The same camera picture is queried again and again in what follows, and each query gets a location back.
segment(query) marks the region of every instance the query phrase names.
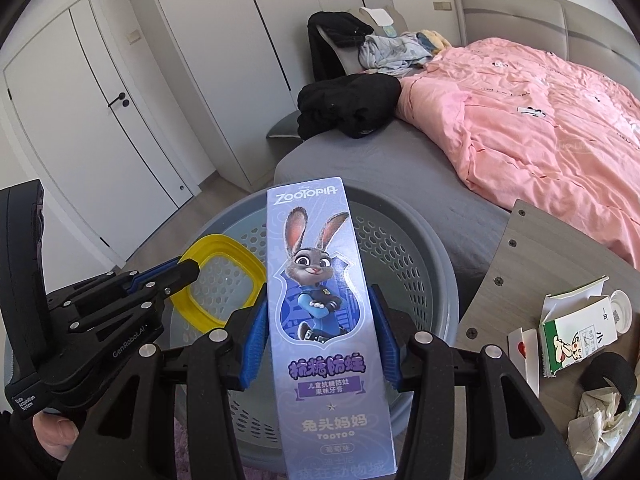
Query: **human hand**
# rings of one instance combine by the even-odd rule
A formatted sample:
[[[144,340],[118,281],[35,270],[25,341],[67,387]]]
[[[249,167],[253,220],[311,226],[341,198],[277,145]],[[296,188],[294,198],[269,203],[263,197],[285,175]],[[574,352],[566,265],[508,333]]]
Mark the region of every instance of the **human hand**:
[[[44,450],[58,460],[66,460],[79,434],[76,425],[68,418],[45,412],[33,416],[33,430]]]

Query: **wooden table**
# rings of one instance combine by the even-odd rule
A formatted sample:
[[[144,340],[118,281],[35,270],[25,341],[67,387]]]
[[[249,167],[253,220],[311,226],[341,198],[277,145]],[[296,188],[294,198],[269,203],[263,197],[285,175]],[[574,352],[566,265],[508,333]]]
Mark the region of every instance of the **wooden table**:
[[[497,344],[507,351],[510,332],[538,328],[547,294],[601,276],[610,277],[603,294],[620,289],[632,305],[640,306],[640,272],[588,236],[518,200],[487,276],[460,323],[456,347],[477,352]],[[631,330],[606,349],[635,366],[639,340],[640,316],[635,315]],[[587,358],[540,381],[540,401],[565,437],[582,395],[578,378],[589,362]]]

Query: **white bottle cap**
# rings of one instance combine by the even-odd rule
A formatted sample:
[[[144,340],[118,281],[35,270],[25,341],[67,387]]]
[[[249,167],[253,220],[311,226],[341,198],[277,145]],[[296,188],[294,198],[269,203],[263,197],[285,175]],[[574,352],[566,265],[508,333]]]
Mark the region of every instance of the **white bottle cap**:
[[[611,310],[613,319],[616,322],[616,331],[619,334],[628,332],[634,318],[634,311],[631,308],[631,300],[621,290],[616,290],[611,295]]]

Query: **screw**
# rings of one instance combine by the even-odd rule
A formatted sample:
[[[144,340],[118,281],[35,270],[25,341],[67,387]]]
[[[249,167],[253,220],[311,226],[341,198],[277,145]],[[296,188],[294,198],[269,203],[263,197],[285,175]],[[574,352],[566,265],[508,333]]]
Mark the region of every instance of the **screw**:
[[[151,357],[156,353],[156,345],[147,343],[146,345],[142,345],[140,350],[138,350],[140,357]]]
[[[217,328],[209,332],[209,339],[211,339],[214,343],[222,343],[229,334],[223,328]]]
[[[496,345],[489,345],[484,351],[491,359],[500,359],[502,357],[502,350]]]
[[[418,343],[428,345],[433,342],[433,336],[429,332],[416,332],[414,338]]]

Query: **crumpled paper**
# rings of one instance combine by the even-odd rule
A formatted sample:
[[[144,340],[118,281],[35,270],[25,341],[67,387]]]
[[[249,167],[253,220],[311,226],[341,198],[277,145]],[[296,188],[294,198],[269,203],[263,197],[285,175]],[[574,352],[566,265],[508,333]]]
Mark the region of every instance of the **crumpled paper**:
[[[584,480],[595,478],[607,464],[640,411],[638,400],[633,399],[628,410],[616,416],[620,397],[615,388],[584,392],[578,416],[569,423],[567,445]]]

